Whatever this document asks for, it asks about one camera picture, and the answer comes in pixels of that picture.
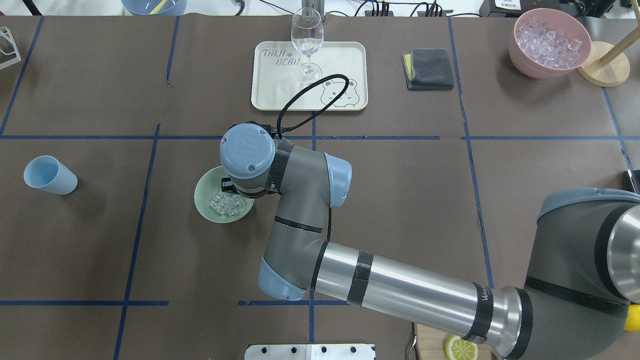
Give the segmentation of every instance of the yellow utensil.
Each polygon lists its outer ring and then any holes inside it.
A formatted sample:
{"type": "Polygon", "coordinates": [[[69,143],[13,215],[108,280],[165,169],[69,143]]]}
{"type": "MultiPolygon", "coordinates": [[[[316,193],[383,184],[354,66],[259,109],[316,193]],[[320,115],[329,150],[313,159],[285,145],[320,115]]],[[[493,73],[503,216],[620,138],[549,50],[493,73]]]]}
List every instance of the yellow utensil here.
{"type": "Polygon", "coordinates": [[[153,10],[151,10],[151,12],[149,14],[159,13],[160,10],[162,10],[164,4],[166,4],[166,0],[160,1],[158,6],[156,6],[153,10]]]}

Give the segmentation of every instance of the brown table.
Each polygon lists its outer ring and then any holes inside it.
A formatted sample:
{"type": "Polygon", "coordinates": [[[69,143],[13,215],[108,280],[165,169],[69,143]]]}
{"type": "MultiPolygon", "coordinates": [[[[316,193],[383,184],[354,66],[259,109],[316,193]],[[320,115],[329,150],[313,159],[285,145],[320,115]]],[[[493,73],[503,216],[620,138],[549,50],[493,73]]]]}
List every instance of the brown table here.
{"type": "MultiPolygon", "coordinates": [[[[363,111],[291,133],[353,166],[333,241],[521,286],[544,198],[619,188],[621,173],[640,167],[639,47],[627,51],[632,75],[618,88],[576,72],[536,81],[508,58],[513,23],[327,16],[327,40],[367,49],[369,81],[363,111]],[[453,91],[407,91],[400,55],[420,47],[454,55],[453,91]]],[[[284,305],[258,289],[275,195],[226,225],[193,205],[231,124],[275,124],[276,113],[250,104],[253,50],[287,41],[288,16],[5,16],[0,25],[24,59],[0,71],[1,359],[242,359],[249,344],[310,342],[375,343],[378,359],[403,358],[407,321],[320,294],[284,305]],[[41,154],[78,175],[76,191],[24,184],[41,154]]],[[[595,40],[617,42],[635,21],[588,25],[595,40]]],[[[596,358],[632,358],[639,340],[625,333],[596,358]]]]}

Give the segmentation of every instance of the folded towel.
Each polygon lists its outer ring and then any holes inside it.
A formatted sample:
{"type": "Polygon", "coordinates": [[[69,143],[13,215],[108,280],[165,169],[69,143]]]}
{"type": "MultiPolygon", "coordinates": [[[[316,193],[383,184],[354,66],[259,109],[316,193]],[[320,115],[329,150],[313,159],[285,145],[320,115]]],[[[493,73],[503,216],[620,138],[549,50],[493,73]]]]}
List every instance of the folded towel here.
{"type": "Polygon", "coordinates": [[[451,90],[453,73],[447,49],[415,49],[402,54],[409,90],[451,90]]]}

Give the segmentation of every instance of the robotic arm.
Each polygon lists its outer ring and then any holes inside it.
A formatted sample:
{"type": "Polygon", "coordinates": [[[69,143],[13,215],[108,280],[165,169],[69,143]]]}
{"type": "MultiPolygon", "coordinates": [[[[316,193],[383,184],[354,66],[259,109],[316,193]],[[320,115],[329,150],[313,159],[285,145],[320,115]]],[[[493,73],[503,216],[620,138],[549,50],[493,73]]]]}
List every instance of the robotic arm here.
{"type": "Polygon", "coordinates": [[[321,239],[329,207],[349,191],[351,165],[258,125],[232,127],[222,165],[247,197],[279,193],[259,274],[273,297],[315,290],[487,343],[504,359],[586,359],[623,331],[640,302],[640,197],[579,188],[547,197],[523,289],[495,290],[321,239]]]}

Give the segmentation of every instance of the pink bowl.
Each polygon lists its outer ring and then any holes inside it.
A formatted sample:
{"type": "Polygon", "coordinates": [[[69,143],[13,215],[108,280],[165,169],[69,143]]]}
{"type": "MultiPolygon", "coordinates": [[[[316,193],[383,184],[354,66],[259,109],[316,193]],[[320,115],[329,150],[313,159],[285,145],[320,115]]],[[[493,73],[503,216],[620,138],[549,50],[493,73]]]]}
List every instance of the pink bowl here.
{"type": "Polygon", "coordinates": [[[513,33],[509,40],[509,56],[511,57],[511,61],[513,61],[513,65],[515,65],[522,74],[534,79],[553,79],[568,74],[574,69],[580,67],[580,65],[587,60],[590,52],[591,37],[589,36],[587,29],[585,29],[584,26],[582,26],[582,24],[571,15],[554,9],[539,8],[529,10],[522,14],[516,21],[516,24],[513,27],[513,33]],[[582,45],[578,50],[578,53],[580,53],[580,60],[575,64],[575,66],[570,69],[553,69],[536,63],[532,58],[526,55],[524,51],[522,51],[516,41],[516,33],[518,32],[518,28],[527,24],[532,17],[537,17],[538,19],[545,21],[551,30],[563,31],[564,37],[569,39],[569,41],[577,39],[582,42],[582,45]]]}

